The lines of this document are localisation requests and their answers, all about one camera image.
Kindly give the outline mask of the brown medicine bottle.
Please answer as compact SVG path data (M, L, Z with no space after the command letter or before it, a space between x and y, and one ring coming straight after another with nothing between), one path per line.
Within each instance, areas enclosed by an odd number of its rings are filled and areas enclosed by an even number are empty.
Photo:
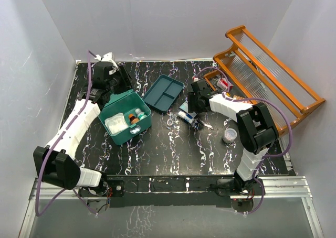
M134 114L130 114L128 118L131 124L135 124L139 121L139 119Z

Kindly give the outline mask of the white medicine bottle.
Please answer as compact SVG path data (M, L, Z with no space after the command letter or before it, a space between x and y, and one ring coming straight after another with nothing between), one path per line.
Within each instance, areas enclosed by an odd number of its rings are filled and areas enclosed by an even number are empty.
M137 118L139 120L142 120L143 118L146 117L146 113L144 111L142 111L140 108L135 109L135 113L136 113Z

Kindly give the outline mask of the blue white blister card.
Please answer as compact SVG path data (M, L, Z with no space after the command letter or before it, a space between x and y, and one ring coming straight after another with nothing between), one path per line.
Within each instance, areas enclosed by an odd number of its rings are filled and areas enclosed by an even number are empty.
M179 108L180 108L180 110L188 113L188 102L185 101Z

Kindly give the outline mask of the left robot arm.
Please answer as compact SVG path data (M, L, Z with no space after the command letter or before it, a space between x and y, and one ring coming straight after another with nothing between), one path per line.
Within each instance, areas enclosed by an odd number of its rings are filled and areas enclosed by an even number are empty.
M88 66L88 82L77 95L69 117L46 146L38 146L33 152L38 182L67 190L90 187L98 196L108 191L108 182L102 179L101 172L76 164L76 150L110 96L130 89L131 78L122 65L99 61Z

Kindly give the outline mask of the white gauze pack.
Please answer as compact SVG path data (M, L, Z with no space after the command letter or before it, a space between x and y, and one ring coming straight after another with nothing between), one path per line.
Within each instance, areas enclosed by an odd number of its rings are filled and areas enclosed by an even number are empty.
M122 113L118 113L112 117L105 119L104 124L107 127L110 135L112 136L119 134L121 131L129 127L129 125L125 121L124 114Z

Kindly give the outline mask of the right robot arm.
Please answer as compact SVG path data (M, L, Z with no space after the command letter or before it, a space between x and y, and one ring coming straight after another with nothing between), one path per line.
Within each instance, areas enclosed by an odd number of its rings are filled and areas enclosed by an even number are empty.
M243 146L240 164L231 184L231 190L247 194L256 182L257 167L279 134L264 103L250 104L213 91L205 80L191 84L187 94L188 110L192 113L216 112L237 123L238 136Z

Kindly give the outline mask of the blue white medicine box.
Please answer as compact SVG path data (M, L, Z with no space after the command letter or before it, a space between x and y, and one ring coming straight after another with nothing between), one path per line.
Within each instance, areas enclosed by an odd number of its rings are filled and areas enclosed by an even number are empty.
M177 115L190 125L194 125L196 122L197 113L188 114L184 111L179 111Z

